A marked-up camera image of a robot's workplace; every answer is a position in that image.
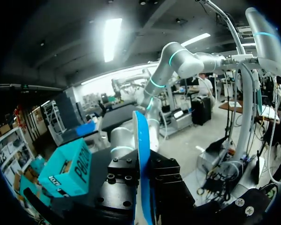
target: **storage box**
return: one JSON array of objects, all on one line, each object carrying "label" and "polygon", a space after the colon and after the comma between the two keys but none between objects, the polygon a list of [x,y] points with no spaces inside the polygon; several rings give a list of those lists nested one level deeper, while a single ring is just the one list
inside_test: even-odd
[{"label": "storage box", "polygon": [[5,133],[7,133],[8,131],[10,131],[10,127],[8,124],[3,125],[2,127],[0,127],[0,132],[1,135],[4,135]]},{"label": "storage box", "polygon": [[[62,170],[69,161],[69,171]],[[83,138],[58,147],[38,177],[53,197],[83,195],[89,191],[91,152]]]}]

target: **ceiling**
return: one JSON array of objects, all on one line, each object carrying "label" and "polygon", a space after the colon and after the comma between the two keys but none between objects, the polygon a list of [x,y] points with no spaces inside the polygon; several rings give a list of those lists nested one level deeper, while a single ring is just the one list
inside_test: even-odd
[{"label": "ceiling", "polygon": [[[148,0],[144,6],[139,0],[37,2],[6,58],[0,83],[78,85],[109,71],[156,61],[168,42],[182,43],[206,32],[211,37],[187,48],[208,53],[235,50],[230,32],[216,22],[215,12],[195,0]],[[245,0],[213,2],[231,14],[237,26],[247,25]],[[123,21],[115,58],[105,63],[104,23],[110,18]]]}]

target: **black table surface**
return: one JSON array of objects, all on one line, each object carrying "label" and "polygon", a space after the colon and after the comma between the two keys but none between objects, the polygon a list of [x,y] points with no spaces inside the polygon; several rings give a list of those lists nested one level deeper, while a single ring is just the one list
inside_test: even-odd
[{"label": "black table surface", "polygon": [[125,102],[122,102],[122,103],[119,103],[119,104],[115,104],[115,105],[112,105],[112,109],[115,110],[115,109],[118,109],[118,108],[122,108],[126,105],[134,105],[136,103],[136,101],[134,100],[131,100],[131,101],[125,101]]},{"label": "black table surface", "polygon": [[[136,159],[137,151],[133,151],[128,155],[122,157],[122,159]],[[89,192],[85,195],[73,196],[73,197],[62,197],[53,198],[52,210],[59,214],[61,217],[63,210],[71,209],[73,202],[94,207],[94,200],[100,191],[101,186],[106,180],[107,167],[111,162],[111,147],[98,152],[92,153],[90,175],[89,175]]]},{"label": "black table surface", "polygon": [[134,105],[126,105],[124,107],[107,112],[102,118],[102,131],[108,132],[117,128],[122,123],[132,120],[133,111],[139,111],[144,114],[145,111],[140,108],[136,108]]},{"label": "black table surface", "polygon": [[75,141],[79,138],[82,138],[82,137],[87,137],[87,136],[90,136],[90,135],[93,135],[95,133],[98,133],[98,130],[94,130],[92,132],[89,132],[85,135],[82,135],[82,136],[79,136],[77,135],[77,132],[76,132],[76,127],[75,128],[72,128],[72,129],[69,129],[69,130],[66,130],[62,135],[61,135],[61,138],[63,139],[61,145],[64,145],[66,143],[69,143],[69,142],[72,142],[72,141]]}]

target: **ceiling light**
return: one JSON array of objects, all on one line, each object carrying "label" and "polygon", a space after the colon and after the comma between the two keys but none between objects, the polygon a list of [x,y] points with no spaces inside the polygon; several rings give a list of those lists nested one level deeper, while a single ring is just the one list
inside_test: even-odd
[{"label": "ceiling light", "polygon": [[242,44],[242,46],[255,46],[256,43],[247,43],[247,44]]},{"label": "ceiling light", "polygon": [[111,19],[105,22],[104,30],[104,60],[110,62],[113,60],[118,36],[121,29],[122,18]]},{"label": "ceiling light", "polygon": [[192,38],[192,39],[190,39],[188,41],[183,42],[181,44],[181,46],[185,47],[187,45],[190,45],[190,44],[192,44],[194,42],[200,41],[200,40],[202,40],[204,38],[207,38],[207,37],[210,37],[210,34],[208,34],[208,33],[201,34],[201,35],[196,36],[196,37],[194,37],[194,38]]}]

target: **laboratory room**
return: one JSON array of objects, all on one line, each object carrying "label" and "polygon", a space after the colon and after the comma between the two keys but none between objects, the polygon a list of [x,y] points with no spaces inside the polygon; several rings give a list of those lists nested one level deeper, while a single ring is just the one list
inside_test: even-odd
[{"label": "laboratory room", "polygon": [[2,223],[253,225],[274,216],[281,35],[256,6],[18,4],[31,12],[0,69]]}]

